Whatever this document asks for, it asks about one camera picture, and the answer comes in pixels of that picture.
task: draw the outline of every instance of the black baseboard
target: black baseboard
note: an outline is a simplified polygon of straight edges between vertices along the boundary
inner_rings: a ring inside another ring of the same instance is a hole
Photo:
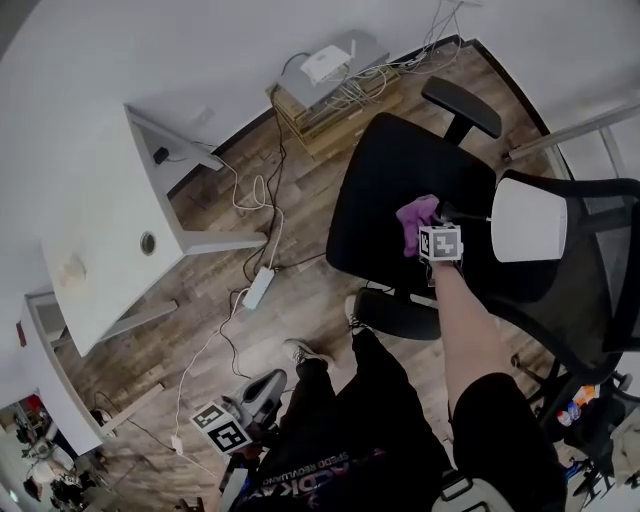
[[[507,71],[502,67],[502,65],[498,62],[498,60],[491,54],[489,50],[485,48],[485,46],[480,41],[478,41],[477,39],[470,39],[468,41],[465,41],[459,35],[454,34],[452,36],[445,37],[444,39],[440,39],[435,43],[432,43],[430,46],[427,47],[427,50],[431,50],[432,48],[436,49],[449,43],[459,44],[461,48],[464,48],[466,46],[473,46],[476,50],[478,50],[478,53],[480,53],[480,55],[482,55],[486,59],[486,61],[493,68],[493,70],[496,73],[498,73],[498,75],[500,76],[500,78],[502,78],[504,83],[507,84],[507,87],[509,87],[511,92],[513,92],[516,98],[518,98],[518,101],[524,107],[525,111],[527,112],[529,117],[532,119],[538,131],[542,135],[549,134],[549,129],[547,128],[547,125],[544,123],[544,121],[542,120],[542,117],[540,117],[540,114],[538,114],[537,110],[531,104],[531,102],[529,101],[529,98],[527,98],[527,96],[524,94],[522,89],[518,87],[518,84],[516,84],[513,78],[509,76],[509,73],[507,73]],[[422,48],[418,48],[417,50],[407,53],[406,55],[398,57],[393,61],[393,63],[398,63],[404,60],[413,59],[421,51],[422,51]],[[265,121],[273,117],[273,114],[274,114],[273,108],[270,108],[266,112],[260,114],[253,121],[245,125],[242,129],[240,129],[239,131],[234,133],[231,137],[229,137],[225,142],[220,144],[220,146],[218,146],[211,154],[222,155],[225,151],[231,148],[234,144],[244,139],[249,133],[255,130],[262,123],[264,123]],[[184,178],[182,178],[169,191],[169,193],[167,194],[169,196],[169,199],[174,197],[178,192],[180,192],[184,187],[186,187],[187,184],[189,184],[196,176],[198,176],[202,171],[207,169],[208,169],[207,167],[200,164],[194,167],[191,171],[187,173],[187,175]]]

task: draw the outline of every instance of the white desk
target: white desk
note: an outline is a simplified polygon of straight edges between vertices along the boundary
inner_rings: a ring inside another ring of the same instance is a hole
[[[147,405],[164,388],[160,384],[156,385],[113,420],[100,427],[64,373],[53,346],[47,339],[36,309],[40,298],[46,298],[46,295],[33,298],[27,296],[22,305],[20,324],[27,343],[20,351],[22,364],[27,378],[38,390],[38,395],[56,426],[76,453],[82,455],[100,446],[104,436]]]
[[[58,304],[82,356],[184,256],[259,247],[266,242],[262,233],[184,231],[166,195],[154,183],[155,164],[139,125],[179,137],[125,107],[96,119],[96,124],[95,136],[79,148],[75,179],[59,198],[60,209],[52,213],[42,241]],[[192,158],[212,160],[202,149],[187,145]],[[141,248],[145,233],[155,240],[150,255]],[[84,272],[71,282],[61,269],[74,258]],[[172,309],[171,304],[160,308]],[[159,316],[157,311],[152,313],[150,317]],[[144,314],[139,315],[125,327],[145,320]]]

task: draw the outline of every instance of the chair backrest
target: chair backrest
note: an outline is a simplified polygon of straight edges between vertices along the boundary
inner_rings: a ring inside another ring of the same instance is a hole
[[[565,252],[535,300],[489,295],[492,313],[524,328],[568,369],[602,382],[624,351],[640,350],[640,182],[565,181],[507,171],[567,200]],[[505,264],[519,269],[530,263]]]

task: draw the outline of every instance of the office chair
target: office chair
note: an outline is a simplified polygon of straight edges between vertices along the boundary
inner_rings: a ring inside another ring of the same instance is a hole
[[[440,336],[437,311],[411,295],[435,299],[434,289],[428,287],[424,265],[404,257],[395,213],[419,196],[434,194],[461,212],[490,216],[496,175],[457,144],[473,126],[497,138],[501,123],[491,107],[446,80],[430,78],[422,95],[454,113],[446,135],[388,113],[371,121],[340,190],[327,261],[393,289],[392,294],[360,289],[354,312],[360,321],[388,334],[429,341]],[[620,352],[640,350],[633,337],[640,310],[640,266],[635,264],[640,261],[640,182],[563,181],[513,170],[504,177],[566,198],[564,255],[554,261],[500,263],[489,223],[461,220],[465,280],[490,313],[553,353],[575,390],[604,382]]]

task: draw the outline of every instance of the shoe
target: shoe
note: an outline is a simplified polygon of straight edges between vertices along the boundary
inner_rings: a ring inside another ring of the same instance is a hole
[[[349,322],[349,330],[353,335],[356,335],[362,330],[367,328],[367,326],[363,324],[360,320],[358,320],[356,318],[356,315],[353,314],[355,309],[356,309],[356,296],[349,295],[344,301],[344,314],[347,317],[347,322]]]
[[[333,370],[336,363],[333,357],[324,354],[316,354],[309,346],[301,340],[285,340],[282,344],[282,350],[291,359],[296,366],[302,364],[307,359],[320,359],[327,363],[327,371]]]

